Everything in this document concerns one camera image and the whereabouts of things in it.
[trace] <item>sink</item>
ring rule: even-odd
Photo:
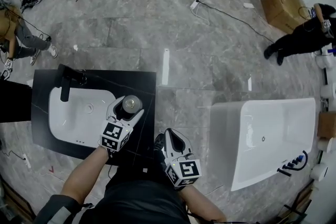
[[[49,127],[59,140],[97,147],[108,106],[116,99],[106,90],[70,88],[69,101],[60,99],[62,88],[49,96]]]
[[[314,98],[214,104],[209,170],[232,191],[264,180],[311,151],[315,117]]]

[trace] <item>cardboard box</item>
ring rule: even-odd
[[[294,29],[306,20],[299,14],[302,0],[261,0],[267,22],[285,33],[291,34]]]
[[[321,112],[317,136],[325,138],[336,137],[336,112]]]

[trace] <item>bathtub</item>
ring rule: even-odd
[[[208,170],[232,191],[264,180],[311,151],[315,119],[314,98],[214,104]]]

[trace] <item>jeans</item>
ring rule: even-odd
[[[36,49],[40,50],[47,50],[50,46],[49,41],[44,41],[43,39],[40,39],[39,37],[36,37],[30,32],[29,28],[27,27],[26,23],[21,20],[21,22],[18,22],[18,25],[15,29],[15,50],[14,50],[14,58],[25,58],[29,56],[33,56],[36,52]],[[21,43],[25,46],[22,47],[19,45],[18,40],[21,41]],[[9,41],[6,40],[4,42],[4,46],[9,51]]]

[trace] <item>gray marble floor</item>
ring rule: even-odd
[[[235,192],[226,186],[212,192],[220,182],[206,172],[209,108],[215,102],[305,97],[315,97],[319,108],[322,72],[311,55],[286,58],[281,67],[274,57],[266,61],[262,52],[268,40],[204,6],[198,13],[207,20],[195,17],[189,8],[193,1],[43,0],[24,16],[52,36],[59,56],[52,59],[42,52],[33,67],[29,59],[16,60],[11,79],[26,83],[35,69],[57,68],[59,63],[78,69],[156,71],[155,130],[174,127],[190,138],[204,171],[196,186],[210,193],[208,198],[230,220],[263,222],[291,203],[308,182],[316,145],[308,167],[291,178],[279,174]],[[260,0],[203,1],[244,19],[272,40],[283,35],[259,17],[264,18]],[[259,15],[241,2],[253,3]],[[170,69],[167,83],[162,83],[165,49],[170,51]],[[34,145],[30,122],[1,124],[0,132],[4,151],[25,153],[31,163],[28,169],[14,155],[0,154],[0,172],[38,212],[50,195],[60,192],[80,160]],[[108,169],[103,169],[88,201],[97,203],[103,197]]]

